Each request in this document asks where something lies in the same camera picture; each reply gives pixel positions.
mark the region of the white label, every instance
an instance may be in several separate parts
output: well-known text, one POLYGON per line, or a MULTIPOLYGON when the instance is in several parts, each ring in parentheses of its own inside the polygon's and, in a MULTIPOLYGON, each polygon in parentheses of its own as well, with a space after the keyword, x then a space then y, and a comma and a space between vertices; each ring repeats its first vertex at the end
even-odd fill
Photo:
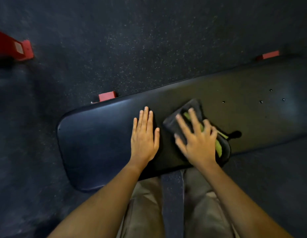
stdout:
POLYGON ((21 44, 18 43, 18 42, 15 42, 15 46, 16 46, 17 52, 23 54, 23 50, 22 50, 21 44))

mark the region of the finger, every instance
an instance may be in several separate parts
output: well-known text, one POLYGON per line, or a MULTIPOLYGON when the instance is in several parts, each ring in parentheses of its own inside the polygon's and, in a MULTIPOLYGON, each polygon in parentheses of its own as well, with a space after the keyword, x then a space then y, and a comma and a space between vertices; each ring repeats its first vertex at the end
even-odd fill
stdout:
POLYGON ((217 137, 217 129, 214 126, 212 126, 211 130, 212 130, 212 133, 211 133, 210 137, 213 138, 213 139, 216 139, 216 137, 217 137))
POLYGON ((156 128, 154 131, 154 145, 155 150, 159 149, 159 138, 160 138, 160 129, 156 128))
POLYGON ((204 131, 203 133, 205 133, 206 135, 210 135, 211 133, 211 124, 209 122, 209 120, 205 119, 203 120, 204 123, 204 131))
POLYGON ((139 112, 139 119, 138 119, 138 125, 137 125, 137 131, 139 131, 140 128, 141 128, 143 116, 144 116, 144 111, 140 110, 140 112, 139 112))
POLYGON ((137 118, 134 118, 134 123, 133 123, 133 126, 132 126, 132 135, 135 134, 136 132, 136 129, 137 129, 137 118))
POLYGON ((149 134, 152 134, 152 135, 153 135, 153 119, 154 119, 153 112, 152 112, 152 111, 149 111, 149 116, 148 116, 148 123, 147 123, 147 130, 146 130, 146 132, 149 133, 149 134))
POLYGON ((144 116, 142 117, 142 122, 141 122, 141 129, 144 130, 146 132, 147 129, 147 122, 148 122, 148 107, 145 107, 144 110, 144 116))
POLYGON ((181 130, 182 130, 182 132, 184 134, 184 136, 187 139, 189 139, 191 137, 192 133, 191 133, 189 127, 187 126, 186 122, 183 120, 183 118, 182 118, 182 116, 180 114, 177 114, 175 116, 175 118, 176 118, 176 120, 177 120, 177 122, 178 122, 178 124, 179 124, 179 126, 180 126, 180 128, 181 128, 181 130))
POLYGON ((201 127, 200 127, 200 122, 195 114, 195 111, 193 108, 189 109, 189 114, 190 114, 190 118, 191 118, 191 123, 193 126, 193 131, 194 134, 201 134, 201 127))
POLYGON ((187 156, 187 148, 183 141, 180 139, 179 135, 175 134, 175 144, 178 146, 178 148, 181 150, 181 152, 187 156))

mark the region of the person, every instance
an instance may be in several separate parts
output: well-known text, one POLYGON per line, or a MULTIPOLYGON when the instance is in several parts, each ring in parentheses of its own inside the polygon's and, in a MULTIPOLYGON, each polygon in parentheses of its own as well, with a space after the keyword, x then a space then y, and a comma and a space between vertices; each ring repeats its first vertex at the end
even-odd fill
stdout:
MULTIPOLYGON (((185 237, 291 237, 218 166, 216 128, 204 120, 201 132, 194 110, 189 114, 193 133, 183 118, 176 116, 187 145, 175 134, 176 145, 194 166, 183 172, 185 237)), ((48 237, 164 237, 160 180, 137 182, 158 148, 159 128, 153 135, 153 112, 145 107, 139 119, 133 120, 128 164, 48 237)))

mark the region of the black rubber floor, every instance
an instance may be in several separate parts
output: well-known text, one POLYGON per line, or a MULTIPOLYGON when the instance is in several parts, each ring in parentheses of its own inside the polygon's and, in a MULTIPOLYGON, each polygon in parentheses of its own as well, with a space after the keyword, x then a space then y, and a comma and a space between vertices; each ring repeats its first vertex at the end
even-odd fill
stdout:
MULTIPOLYGON (((0 0, 0 31, 30 39, 36 56, 0 68, 0 238, 46 237, 89 197, 62 167, 60 116, 99 93, 145 91, 279 48, 307 55, 307 0, 0 0)), ((235 156, 225 170, 307 237, 307 137, 235 156)), ((180 179, 163 177, 168 238, 182 236, 180 179)))

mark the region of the forearm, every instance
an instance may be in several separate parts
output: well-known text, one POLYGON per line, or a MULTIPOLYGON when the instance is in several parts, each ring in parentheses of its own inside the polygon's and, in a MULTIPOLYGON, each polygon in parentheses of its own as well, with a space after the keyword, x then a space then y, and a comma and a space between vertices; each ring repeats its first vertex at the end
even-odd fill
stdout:
POLYGON ((49 238, 115 238, 141 169, 130 162, 67 216, 49 238))
POLYGON ((199 168, 241 237, 291 237, 214 162, 199 168))

